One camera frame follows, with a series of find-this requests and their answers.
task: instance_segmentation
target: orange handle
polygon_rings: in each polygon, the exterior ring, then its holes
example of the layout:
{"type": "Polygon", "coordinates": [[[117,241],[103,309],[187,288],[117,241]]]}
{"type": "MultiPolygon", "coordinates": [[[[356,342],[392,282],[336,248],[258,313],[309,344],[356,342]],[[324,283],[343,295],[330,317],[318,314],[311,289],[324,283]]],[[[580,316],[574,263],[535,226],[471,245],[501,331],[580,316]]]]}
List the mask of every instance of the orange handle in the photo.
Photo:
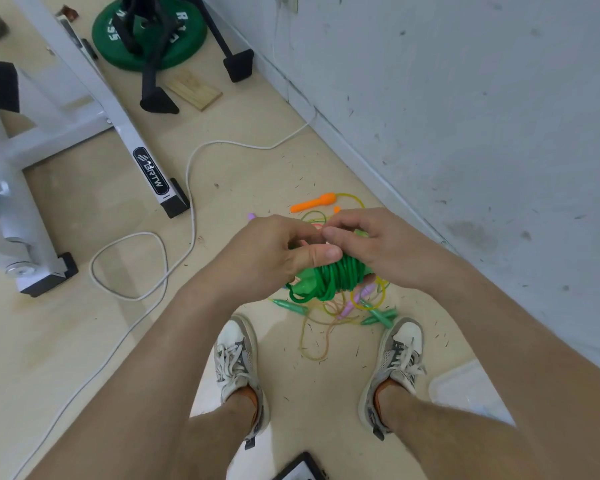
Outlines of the orange handle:
{"type": "Polygon", "coordinates": [[[311,209],[312,207],[318,207],[319,205],[330,205],[334,202],[336,202],[336,194],[330,192],[328,194],[322,194],[320,197],[307,202],[296,203],[295,205],[291,206],[289,212],[294,214],[295,212],[302,212],[303,210],[311,209]]]}

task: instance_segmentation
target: baseboard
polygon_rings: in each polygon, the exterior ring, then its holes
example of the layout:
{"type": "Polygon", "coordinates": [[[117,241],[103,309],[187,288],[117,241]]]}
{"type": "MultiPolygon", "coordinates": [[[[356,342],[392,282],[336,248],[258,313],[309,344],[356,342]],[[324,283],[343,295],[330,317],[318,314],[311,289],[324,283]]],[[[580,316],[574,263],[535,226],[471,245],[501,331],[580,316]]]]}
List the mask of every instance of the baseboard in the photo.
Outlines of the baseboard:
{"type": "Polygon", "coordinates": [[[222,14],[214,6],[205,2],[218,28],[225,34],[227,43],[235,47],[236,50],[253,49],[255,52],[254,64],[256,69],[264,76],[266,80],[280,93],[296,112],[305,120],[311,122],[313,130],[322,138],[322,140],[332,149],[332,151],[347,165],[353,173],[364,183],[371,192],[378,197],[384,206],[396,215],[405,219],[408,223],[416,227],[419,231],[428,235],[435,241],[442,243],[445,247],[456,252],[451,245],[433,228],[427,220],[422,217],[409,204],[409,202],[380,175],[362,155],[360,155],[344,138],[344,136],[334,127],[331,122],[320,112],[314,111],[307,98],[298,90],[293,81],[289,80],[282,72],[275,67],[272,61],[268,60],[256,48],[252,47],[243,35],[229,25],[222,14]]]}

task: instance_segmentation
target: coiled green rope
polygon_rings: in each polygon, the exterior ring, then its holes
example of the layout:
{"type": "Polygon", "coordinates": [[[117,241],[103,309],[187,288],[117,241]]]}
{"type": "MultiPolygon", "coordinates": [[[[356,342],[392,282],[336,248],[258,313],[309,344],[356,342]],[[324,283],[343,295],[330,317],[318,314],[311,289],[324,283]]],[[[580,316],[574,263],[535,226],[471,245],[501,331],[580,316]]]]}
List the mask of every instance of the coiled green rope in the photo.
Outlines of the coiled green rope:
{"type": "Polygon", "coordinates": [[[333,299],[336,293],[340,291],[352,291],[369,273],[371,273],[371,270],[367,266],[354,257],[344,254],[342,259],[336,263],[305,269],[301,273],[300,278],[302,281],[308,280],[309,283],[313,283],[315,280],[315,286],[311,290],[307,290],[307,286],[304,286],[302,287],[304,292],[300,292],[297,290],[297,285],[291,286],[287,283],[289,298],[296,303],[306,303],[312,298],[328,301],[333,299]]]}

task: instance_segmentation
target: shoe sole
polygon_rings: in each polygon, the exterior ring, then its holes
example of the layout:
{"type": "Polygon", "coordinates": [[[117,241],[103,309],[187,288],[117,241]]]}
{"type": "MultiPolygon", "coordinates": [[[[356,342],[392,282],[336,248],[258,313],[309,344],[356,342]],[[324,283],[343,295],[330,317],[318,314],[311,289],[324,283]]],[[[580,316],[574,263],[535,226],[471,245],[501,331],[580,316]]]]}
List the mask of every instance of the shoe sole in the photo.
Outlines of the shoe sole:
{"type": "MultiPolygon", "coordinates": [[[[258,382],[260,382],[260,378],[258,377],[258,337],[256,336],[256,331],[253,329],[253,325],[251,321],[241,313],[234,313],[232,317],[238,317],[244,323],[244,328],[247,330],[247,336],[249,341],[251,342],[251,355],[253,356],[253,375],[256,376],[258,382]]],[[[262,410],[262,426],[256,436],[261,434],[268,426],[269,420],[271,419],[271,414],[269,412],[269,403],[267,402],[267,396],[264,394],[264,389],[262,384],[260,385],[260,389],[262,390],[262,402],[263,402],[263,410],[262,410]]]]}
{"type": "MultiPolygon", "coordinates": [[[[420,334],[422,335],[422,351],[424,352],[424,330],[422,329],[422,325],[420,325],[415,320],[407,318],[407,321],[412,323],[416,323],[420,329],[420,334]]],[[[378,346],[378,354],[376,359],[376,368],[373,373],[369,377],[367,385],[362,390],[362,395],[360,396],[360,401],[358,402],[358,418],[362,425],[369,431],[373,432],[374,428],[371,426],[371,423],[367,420],[367,396],[369,394],[369,389],[371,389],[371,382],[373,382],[374,377],[376,377],[377,372],[380,370],[380,366],[382,365],[382,361],[384,358],[384,345],[386,344],[389,335],[393,331],[395,327],[387,328],[382,334],[382,339],[380,340],[380,345],[378,346]]]]}

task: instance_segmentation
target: wooden plank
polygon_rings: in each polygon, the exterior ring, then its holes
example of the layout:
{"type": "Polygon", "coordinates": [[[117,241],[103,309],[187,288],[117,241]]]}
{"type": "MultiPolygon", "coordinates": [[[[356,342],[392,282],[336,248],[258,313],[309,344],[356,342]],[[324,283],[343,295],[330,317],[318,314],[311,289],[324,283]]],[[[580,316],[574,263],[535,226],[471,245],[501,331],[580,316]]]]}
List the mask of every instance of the wooden plank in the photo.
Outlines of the wooden plank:
{"type": "Polygon", "coordinates": [[[168,78],[167,87],[183,98],[188,103],[193,104],[200,111],[208,108],[222,92],[218,89],[204,83],[193,72],[187,69],[181,69],[168,78]]]}

